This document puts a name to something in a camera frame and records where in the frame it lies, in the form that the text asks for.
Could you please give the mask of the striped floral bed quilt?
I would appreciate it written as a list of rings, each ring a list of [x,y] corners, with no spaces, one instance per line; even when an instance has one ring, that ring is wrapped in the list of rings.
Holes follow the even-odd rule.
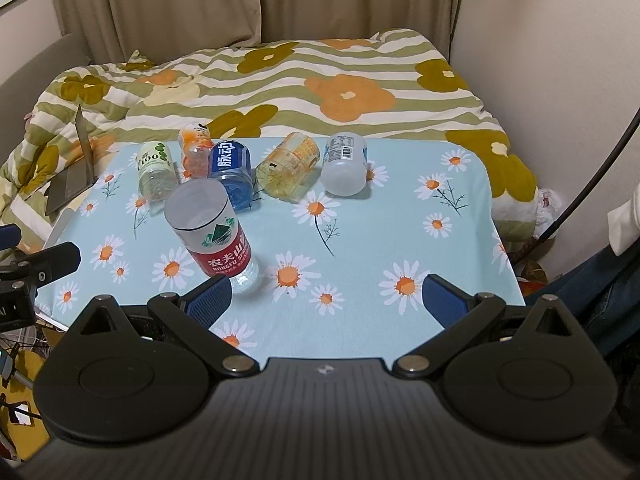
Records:
[[[77,116],[98,157],[126,142],[175,140],[196,123],[214,138],[349,128],[368,138],[447,141],[463,151],[446,156],[442,170],[458,174],[471,156],[484,162],[502,238],[518,244],[535,229],[534,174],[464,79],[412,29],[59,68],[18,115],[20,138],[2,157],[1,220],[21,229],[25,252],[52,230],[47,184],[81,155]]]

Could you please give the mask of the daisy print blue tablecloth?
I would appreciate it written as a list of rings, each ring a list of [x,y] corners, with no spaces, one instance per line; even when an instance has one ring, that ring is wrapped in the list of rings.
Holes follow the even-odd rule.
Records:
[[[359,195],[335,197],[311,181],[297,203],[257,193],[240,213],[258,277],[214,323],[219,338],[258,361],[393,361],[442,328],[422,299],[427,275],[523,303],[474,154],[437,141],[373,140],[368,150],[369,181]],[[71,326],[99,294],[143,304],[204,281],[140,194],[137,151],[128,145],[112,158],[62,233],[78,246],[80,267],[36,300],[58,326]]]

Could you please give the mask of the red label bottle cup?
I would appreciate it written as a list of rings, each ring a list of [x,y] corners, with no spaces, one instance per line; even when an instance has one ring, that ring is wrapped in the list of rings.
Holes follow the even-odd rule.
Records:
[[[224,186],[214,179],[179,184],[166,198],[171,229],[208,276],[226,276],[232,292],[248,292],[259,266]]]

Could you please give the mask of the yellow label bottle cup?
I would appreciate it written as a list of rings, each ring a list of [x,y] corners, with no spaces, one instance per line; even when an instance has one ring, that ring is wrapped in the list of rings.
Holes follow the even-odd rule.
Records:
[[[257,183],[271,197],[297,202],[319,158],[318,145],[310,136],[291,132],[257,166]]]

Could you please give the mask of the orange label bottle cup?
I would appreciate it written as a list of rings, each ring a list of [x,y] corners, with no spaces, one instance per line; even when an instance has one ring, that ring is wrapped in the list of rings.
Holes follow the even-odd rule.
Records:
[[[210,153],[214,141],[209,130],[195,124],[182,128],[178,135],[181,150],[182,166],[191,178],[207,178],[209,173]]]

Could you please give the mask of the white blue label bottle cup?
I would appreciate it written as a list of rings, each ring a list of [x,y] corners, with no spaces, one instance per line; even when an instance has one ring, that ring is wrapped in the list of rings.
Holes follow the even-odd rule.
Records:
[[[367,184],[368,148],[362,136],[342,132],[326,141],[320,182],[326,192],[348,197],[360,193]]]

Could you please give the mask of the grey bed headboard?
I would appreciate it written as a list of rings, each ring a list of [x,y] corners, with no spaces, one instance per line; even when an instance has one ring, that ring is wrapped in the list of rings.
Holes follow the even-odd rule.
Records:
[[[1,162],[20,144],[25,134],[24,117],[40,94],[59,74],[92,62],[86,43],[74,34],[65,35],[37,54],[1,84]]]

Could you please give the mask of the white plastic bag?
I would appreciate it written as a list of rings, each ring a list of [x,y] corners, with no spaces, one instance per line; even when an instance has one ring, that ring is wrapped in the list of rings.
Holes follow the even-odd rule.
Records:
[[[536,211],[536,224],[534,237],[539,238],[544,231],[552,225],[563,210],[563,203],[560,196],[551,188],[540,188],[538,190],[538,203]]]

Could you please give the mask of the grey open laptop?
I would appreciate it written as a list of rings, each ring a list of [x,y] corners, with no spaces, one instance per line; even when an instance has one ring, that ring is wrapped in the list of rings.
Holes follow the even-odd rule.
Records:
[[[59,214],[72,200],[96,183],[93,151],[86,128],[82,107],[77,107],[75,127],[81,149],[81,158],[57,174],[48,188],[46,215]]]

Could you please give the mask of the green label bottle cup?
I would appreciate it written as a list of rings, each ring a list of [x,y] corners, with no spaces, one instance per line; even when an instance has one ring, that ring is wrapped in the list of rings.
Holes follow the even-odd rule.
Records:
[[[178,185],[175,164],[167,144],[160,141],[145,142],[137,154],[138,187],[149,202],[157,203]]]

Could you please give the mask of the beige curtain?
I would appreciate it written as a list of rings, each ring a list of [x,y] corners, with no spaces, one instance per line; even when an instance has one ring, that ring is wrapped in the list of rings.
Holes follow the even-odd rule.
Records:
[[[393,28],[450,50],[460,0],[53,0],[63,34],[93,61],[140,50],[166,62],[196,50],[303,39],[361,39]]]

